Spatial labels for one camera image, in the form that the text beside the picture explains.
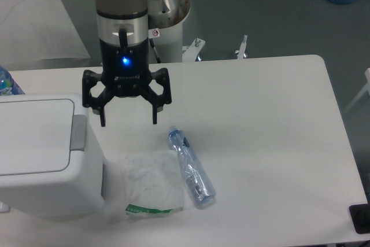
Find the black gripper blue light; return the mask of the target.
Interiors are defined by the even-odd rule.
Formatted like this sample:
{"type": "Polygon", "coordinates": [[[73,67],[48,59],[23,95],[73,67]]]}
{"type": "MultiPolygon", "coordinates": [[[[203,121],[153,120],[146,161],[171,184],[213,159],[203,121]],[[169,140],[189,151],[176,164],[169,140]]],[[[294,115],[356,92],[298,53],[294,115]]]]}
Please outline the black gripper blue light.
{"type": "Polygon", "coordinates": [[[106,126],[105,106],[116,97],[137,97],[141,95],[152,105],[153,124],[157,124],[157,113],[164,105],[172,102],[171,85],[167,68],[149,71],[149,40],[122,48],[100,40],[103,72],[84,70],[82,76],[82,104],[99,115],[101,126],[106,126]],[[151,87],[154,80],[163,88],[158,95],[151,87]],[[105,88],[99,96],[93,97],[91,89],[98,82],[105,88]]]}

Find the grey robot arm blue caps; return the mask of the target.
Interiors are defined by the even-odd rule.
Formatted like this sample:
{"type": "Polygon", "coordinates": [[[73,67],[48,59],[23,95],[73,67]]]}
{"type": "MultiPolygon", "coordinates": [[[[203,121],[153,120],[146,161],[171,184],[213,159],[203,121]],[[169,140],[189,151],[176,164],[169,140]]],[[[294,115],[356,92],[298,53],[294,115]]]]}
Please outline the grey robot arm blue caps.
{"type": "Polygon", "coordinates": [[[182,58],[182,41],[166,31],[180,25],[190,12],[190,0],[95,0],[101,73],[86,70],[82,103],[105,126],[105,105],[114,97],[142,96],[156,115],[172,101],[166,68],[149,69],[149,53],[158,62],[182,58]]]}

